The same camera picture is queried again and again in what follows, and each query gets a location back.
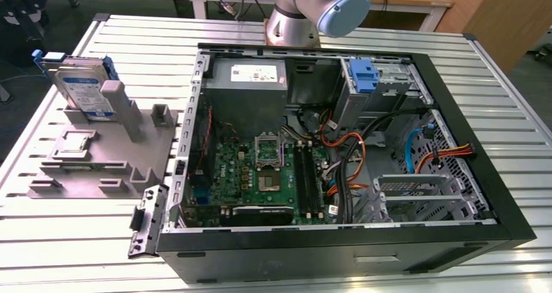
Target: open computer tower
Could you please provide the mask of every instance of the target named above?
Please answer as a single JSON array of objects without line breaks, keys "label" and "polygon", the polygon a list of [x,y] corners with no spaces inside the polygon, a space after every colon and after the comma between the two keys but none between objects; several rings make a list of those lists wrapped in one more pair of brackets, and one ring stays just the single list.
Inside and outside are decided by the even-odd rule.
[{"label": "open computer tower", "polygon": [[197,283],[350,277],[534,238],[426,55],[200,45],[189,86],[129,258]]}]

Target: metal bracket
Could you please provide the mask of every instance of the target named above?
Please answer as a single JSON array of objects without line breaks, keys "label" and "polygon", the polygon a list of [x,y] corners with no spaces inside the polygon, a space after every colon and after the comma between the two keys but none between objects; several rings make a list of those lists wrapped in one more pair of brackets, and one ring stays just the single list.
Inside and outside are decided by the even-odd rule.
[{"label": "metal bracket", "polygon": [[129,259],[158,256],[154,251],[162,227],[168,190],[164,184],[148,188],[144,191],[140,206],[134,207],[130,220],[130,229],[134,233],[128,249]]}]

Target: blue cable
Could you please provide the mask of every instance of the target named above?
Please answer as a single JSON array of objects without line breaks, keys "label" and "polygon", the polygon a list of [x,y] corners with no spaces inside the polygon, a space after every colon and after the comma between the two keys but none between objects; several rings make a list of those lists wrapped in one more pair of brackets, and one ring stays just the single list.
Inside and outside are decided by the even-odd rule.
[{"label": "blue cable", "polygon": [[414,139],[414,136],[421,133],[421,129],[414,129],[409,134],[406,138],[406,143],[404,145],[404,163],[406,165],[406,171],[408,173],[414,173],[414,167],[412,166],[412,139]]}]

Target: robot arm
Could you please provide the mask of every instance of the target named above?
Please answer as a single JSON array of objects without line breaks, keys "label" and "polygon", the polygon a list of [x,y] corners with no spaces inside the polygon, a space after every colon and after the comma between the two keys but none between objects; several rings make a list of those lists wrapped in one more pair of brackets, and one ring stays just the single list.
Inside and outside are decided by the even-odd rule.
[{"label": "robot arm", "polygon": [[336,38],[362,22],[370,0],[274,0],[266,25],[270,45],[312,47],[318,31]]}]

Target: sticker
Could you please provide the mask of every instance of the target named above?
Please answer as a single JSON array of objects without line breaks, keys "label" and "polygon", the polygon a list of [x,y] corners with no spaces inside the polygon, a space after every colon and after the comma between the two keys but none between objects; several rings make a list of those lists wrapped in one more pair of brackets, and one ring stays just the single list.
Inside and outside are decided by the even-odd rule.
[{"label": "sticker", "polygon": [[100,81],[96,78],[62,78],[66,92],[84,114],[94,120],[108,120],[113,116],[109,101],[100,93]]},{"label": "sticker", "polygon": [[338,210],[337,206],[330,204],[328,207],[328,213],[332,215],[337,215],[337,210]]},{"label": "sticker", "polygon": [[334,123],[334,121],[332,121],[332,120],[328,120],[328,126],[333,129],[333,130],[336,130],[336,128],[337,128],[337,124]]},{"label": "sticker", "polygon": [[433,6],[450,6],[450,3],[444,3],[444,2],[430,2],[430,5],[433,5]]},{"label": "sticker", "polygon": [[233,65],[230,81],[256,81],[276,83],[277,73],[274,65]]}]

